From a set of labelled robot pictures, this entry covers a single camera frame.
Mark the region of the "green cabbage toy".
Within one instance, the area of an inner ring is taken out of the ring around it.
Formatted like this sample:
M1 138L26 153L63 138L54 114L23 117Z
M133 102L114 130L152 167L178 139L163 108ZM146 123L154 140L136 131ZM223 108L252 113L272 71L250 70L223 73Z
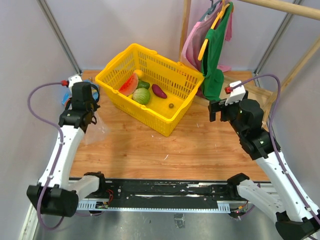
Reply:
M151 94L146 88L137 88L132 94L132 99L141 105L147 105L150 102Z

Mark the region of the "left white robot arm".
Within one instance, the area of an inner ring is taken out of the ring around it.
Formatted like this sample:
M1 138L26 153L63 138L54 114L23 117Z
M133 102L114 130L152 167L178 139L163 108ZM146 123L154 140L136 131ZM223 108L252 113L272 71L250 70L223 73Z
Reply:
M78 203L89 195L101 198L107 193L105 176L101 172L87 172L80 180L70 184L69 175L77 149L88 126L97 124L95 112L100 107L94 98L90 82L71 83L63 80L61 86L71 88L71 99L59 117L59 122L50 122L39 115L35 117L57 129L56 143L47 168L36 185L29 185L27 197L37 216L52 215L72 217Z

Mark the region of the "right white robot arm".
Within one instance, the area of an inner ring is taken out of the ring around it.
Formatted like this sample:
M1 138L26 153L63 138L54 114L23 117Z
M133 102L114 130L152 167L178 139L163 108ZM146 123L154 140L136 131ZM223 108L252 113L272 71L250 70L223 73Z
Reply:
M229 122L239 137L244 151L249 154L268 176L278 194L274 198L258 187L250 178L239 173L227 180L226 193L232 200L246 199L266 214L284 240L303 240L319 231L320 208L304 190L303 196L296 192L298 186L290 174L279 145L272 145L270 133L262 127L263 110L253 99L243 99L227 104L225 99L210 101L209 119L215 121L219 112L222 122Z

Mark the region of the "clear zip top bag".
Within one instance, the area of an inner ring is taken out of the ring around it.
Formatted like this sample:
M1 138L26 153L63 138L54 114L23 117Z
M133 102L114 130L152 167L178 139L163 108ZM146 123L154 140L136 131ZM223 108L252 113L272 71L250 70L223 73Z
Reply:
M110 132L110 129L98 113L95 114L95 117L97 123L91 123L88 125L86 133L84 134L83 139L81 141L81 143L84 145L90 145L103 141L106 139Z

